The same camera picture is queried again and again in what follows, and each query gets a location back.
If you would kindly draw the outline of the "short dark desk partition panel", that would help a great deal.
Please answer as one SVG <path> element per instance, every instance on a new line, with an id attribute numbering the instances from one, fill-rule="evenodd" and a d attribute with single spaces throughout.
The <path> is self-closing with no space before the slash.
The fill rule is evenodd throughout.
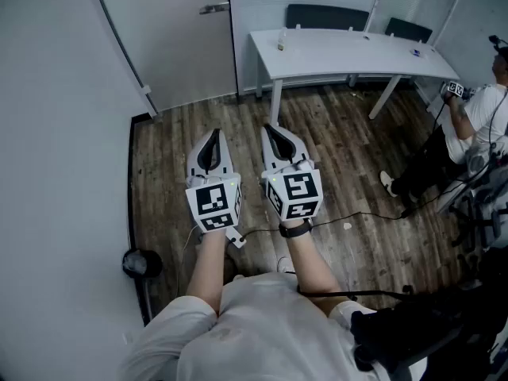
<path id="1" fill-rule="evenodd" d="M 385 34 L 388 36 L 422 42 L 423 44 L 428 42 L 432 33 L 432 29 L 396 17 L 389 20 L 385 29 Z"/>

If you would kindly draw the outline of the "frosted glass door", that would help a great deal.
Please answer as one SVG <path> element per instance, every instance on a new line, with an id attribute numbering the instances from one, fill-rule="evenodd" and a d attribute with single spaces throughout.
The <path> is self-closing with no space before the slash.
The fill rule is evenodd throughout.
<path id="1" fill-rule="evenodd" d="M 199 14 L 229 0 L 103 1 L 158 110 L 236 92 L 229 11 Z"/>

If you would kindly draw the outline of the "person's white shirt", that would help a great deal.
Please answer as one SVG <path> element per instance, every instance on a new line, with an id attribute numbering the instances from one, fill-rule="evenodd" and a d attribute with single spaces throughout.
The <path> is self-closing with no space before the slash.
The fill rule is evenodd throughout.
<path id="1" fill-rule="evenodd" d="M 376 364 L 360 371 L 347 300 L 323 314 L 296 291 L 293 275 L 232 281 L 215 312 L 194 296 L 169 303 L 144 329 L 120 381 L 390 381 Z"/>

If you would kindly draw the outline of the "white desk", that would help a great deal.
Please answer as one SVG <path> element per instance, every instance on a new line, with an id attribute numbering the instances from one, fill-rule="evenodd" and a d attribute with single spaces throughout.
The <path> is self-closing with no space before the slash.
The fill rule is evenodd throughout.
<path id="1" fill-rule="evenodd" d="M 285 80 L 328 75 L 389 75 L 390 82 L 369 113 L 373 120 L 403 76 L 460 79 L 434 47 L 403 38 L 352 30 L 289 29 L 286 47 L 279 51 L 279 31 L 254 31 L 250 36 L 257 50 L 258 68 L 264 68 L 272 81 L 272 125 L 278 124 Z M 414 56 L 413 49 L 419 50 L 421 57 Z"/>

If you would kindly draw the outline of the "person's left forearm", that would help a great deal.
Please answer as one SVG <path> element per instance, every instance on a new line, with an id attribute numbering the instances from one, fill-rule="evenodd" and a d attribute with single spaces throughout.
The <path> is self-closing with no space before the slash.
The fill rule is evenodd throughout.
<path id="1" fill-rule="evenodd" d="M 220 312 L 224 286 L 225 246 L 224 229 L 204 234 L 186 292 L 186 296 L 201 299 L 216 314 Z"/>

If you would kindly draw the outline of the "black trash bin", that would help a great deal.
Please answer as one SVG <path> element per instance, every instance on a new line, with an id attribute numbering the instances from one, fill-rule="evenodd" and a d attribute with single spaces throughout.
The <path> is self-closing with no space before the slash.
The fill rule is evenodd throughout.
<path id="1" fill-rule="evenodd" d="M 161 273 L 163 262 L 157 252 L 132 249 L 123 255 L 122 270 L 132 279 L 150 279 Z"/>

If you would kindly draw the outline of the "black waist bag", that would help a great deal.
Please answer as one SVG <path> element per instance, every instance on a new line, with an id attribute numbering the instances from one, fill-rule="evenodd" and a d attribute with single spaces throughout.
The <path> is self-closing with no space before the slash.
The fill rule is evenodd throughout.
<path id="1" fill-rule="evenodd" d="M 508 320 L 496 287 L 406 296 L 373 314 L 352 314 L 353 358 L 380 365 L 389 381 L 483 381 L 495 338 Z"/>

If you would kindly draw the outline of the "metal door handle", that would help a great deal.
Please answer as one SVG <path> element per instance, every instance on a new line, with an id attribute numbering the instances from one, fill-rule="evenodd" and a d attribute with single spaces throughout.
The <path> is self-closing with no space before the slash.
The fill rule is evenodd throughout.
<path id="1" fill-rule="evenodd" d="M 201 7 L 199 9 L 200 15 L 206 15 L 210 13 L 220 13 L 230 11 L 230 3 L 229 2 L 221 2 L 217 4 L 209 4 Z"/>

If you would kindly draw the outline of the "black wristwatch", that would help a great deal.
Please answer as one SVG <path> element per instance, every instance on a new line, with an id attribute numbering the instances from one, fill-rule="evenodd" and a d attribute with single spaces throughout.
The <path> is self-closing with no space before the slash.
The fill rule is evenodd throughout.
<path id="1" fill-rule="evenodd" d="M 309 218 L 301 221 L 283 221 L 279 224 L 279 233 L 286 239 L 296 238 L 312 231 L 313 225 Z"/>

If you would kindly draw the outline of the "person's right forearm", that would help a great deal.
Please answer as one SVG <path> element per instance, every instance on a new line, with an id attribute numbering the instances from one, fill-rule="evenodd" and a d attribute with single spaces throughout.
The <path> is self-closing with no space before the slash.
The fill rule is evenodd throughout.
<path id="1" fill-rule="evenodd" d="M 342 292 L 333 271 L 315 246 L 310 232 L 288 238 L 287 246 L 300 291 L 328 317 L 338 304 L 345 301 L 341 296 L 321 296 Z"/>

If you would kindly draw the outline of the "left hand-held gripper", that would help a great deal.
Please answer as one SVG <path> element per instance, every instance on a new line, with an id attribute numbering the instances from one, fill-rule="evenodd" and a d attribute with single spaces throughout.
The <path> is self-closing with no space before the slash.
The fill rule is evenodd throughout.
<path id="1" fill-rule="evenodd" d="M 186 196 L 191 214 L 203 233 L 225 230 L 237 248 L 246 244 L 236 229 L 241 213 L 241 176 L 233 172 L 228 141 L 220 129 L 206 133 L 188 156 Z M 220 175 L 208 175 L 210 172 Z"/>

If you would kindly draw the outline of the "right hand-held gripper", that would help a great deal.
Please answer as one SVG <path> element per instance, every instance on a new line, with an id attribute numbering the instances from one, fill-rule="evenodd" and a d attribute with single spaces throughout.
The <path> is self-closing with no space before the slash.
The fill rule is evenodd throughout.
<path id="1" fill-rule="evenodd" d="M 304 142 L 291 131 L 275 125 L 264 125 L 260 134 L 266 170 L 261 180 L 279 220 L 316 217 L 323 201 L 321 174 L 314 162 L 307 160 Z M 296 164 L 284 167 L 286 163 Z"/>

